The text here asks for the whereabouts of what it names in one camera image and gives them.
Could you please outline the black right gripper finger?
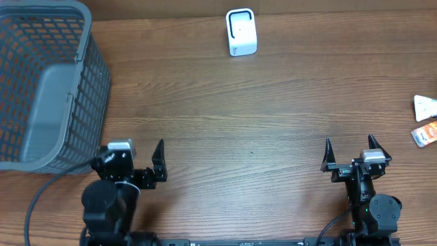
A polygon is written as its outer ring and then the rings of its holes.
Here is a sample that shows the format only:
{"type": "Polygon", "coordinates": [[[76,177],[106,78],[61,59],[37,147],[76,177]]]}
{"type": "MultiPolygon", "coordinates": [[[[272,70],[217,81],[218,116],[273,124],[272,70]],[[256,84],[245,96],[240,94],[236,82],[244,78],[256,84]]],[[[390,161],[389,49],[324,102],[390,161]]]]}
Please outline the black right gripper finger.
{"type": "Polygon", "coordinates": [[[376,140],[373,134],[368,135],[368,144],[370,149],[381,149],[387,161],[392,160],[391,155],[378,143],[378,141],[376,140]]]}
{"type": "Polygon", "coordinates": [[[331,172],[336,166],[335,155],[330,138],[326,138],[325,153],[320,170],[322,172],[331,172]]]}

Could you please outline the orange tissue pack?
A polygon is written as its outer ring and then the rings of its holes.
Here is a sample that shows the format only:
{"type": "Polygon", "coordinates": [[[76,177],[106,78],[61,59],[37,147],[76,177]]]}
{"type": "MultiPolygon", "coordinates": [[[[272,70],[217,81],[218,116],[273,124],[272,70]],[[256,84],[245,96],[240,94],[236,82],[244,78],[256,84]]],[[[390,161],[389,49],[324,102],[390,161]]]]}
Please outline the orange tissue pack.
{"type": "Polygon", "coordinates": [[[436,127],[437,121],[434,121],[411,132],[418,147],[423,148],[437,140],[436,127]]]}

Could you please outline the white Pantene tube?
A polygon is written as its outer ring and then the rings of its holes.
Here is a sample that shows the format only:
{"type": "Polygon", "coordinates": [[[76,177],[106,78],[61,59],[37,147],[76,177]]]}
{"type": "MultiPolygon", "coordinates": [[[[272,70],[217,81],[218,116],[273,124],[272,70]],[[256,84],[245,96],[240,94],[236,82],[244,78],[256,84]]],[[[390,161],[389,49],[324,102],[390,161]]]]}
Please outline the white Pantene tube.
{"type": "Polygon", "coordinates": [[[435,118],[437,115],[437,101],[426,96],[414,96],[414,111],[417,122],[428,118],[435,118]]]}

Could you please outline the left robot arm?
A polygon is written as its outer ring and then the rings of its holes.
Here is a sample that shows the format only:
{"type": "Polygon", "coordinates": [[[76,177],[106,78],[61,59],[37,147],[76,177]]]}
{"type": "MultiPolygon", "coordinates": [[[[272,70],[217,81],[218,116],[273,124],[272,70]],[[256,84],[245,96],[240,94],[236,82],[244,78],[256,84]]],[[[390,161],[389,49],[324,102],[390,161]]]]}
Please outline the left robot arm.
{"type": "Polygon", "coordinates": [[[82,245],[161,244],[154,232],[132,232],[131,227],[141,191],[167,181],[164,141],[158,142],[152,155],[153,168],[136,169],[135,157],[135,145],[127,139],[103,146],[91,161],[100,179],[89,184],[81,197],[82,245]]]}

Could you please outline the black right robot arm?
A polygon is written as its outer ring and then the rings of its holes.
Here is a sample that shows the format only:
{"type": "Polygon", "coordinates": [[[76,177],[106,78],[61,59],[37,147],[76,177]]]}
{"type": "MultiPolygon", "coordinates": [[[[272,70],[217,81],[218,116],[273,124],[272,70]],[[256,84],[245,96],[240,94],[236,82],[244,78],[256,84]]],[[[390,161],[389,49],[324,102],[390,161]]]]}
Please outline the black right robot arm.
{"type": "Polygon", "coordinates": [[[320,170],[331,173],[332,182],[346,186],[349,209],[335,217],[317,237],[316,245],[322,244],[326,231],[346,215],[352,216],[352,229],[343,230],[326,245],[399,245],[392,237],[398,229],[402,203],[392,195],[377,194],[373,181],[386,173],[392,157],[368,135],[369,148],[361,151],[349,164],[338,164],[329,138],[326,139],[324,159],[320,170]]]}

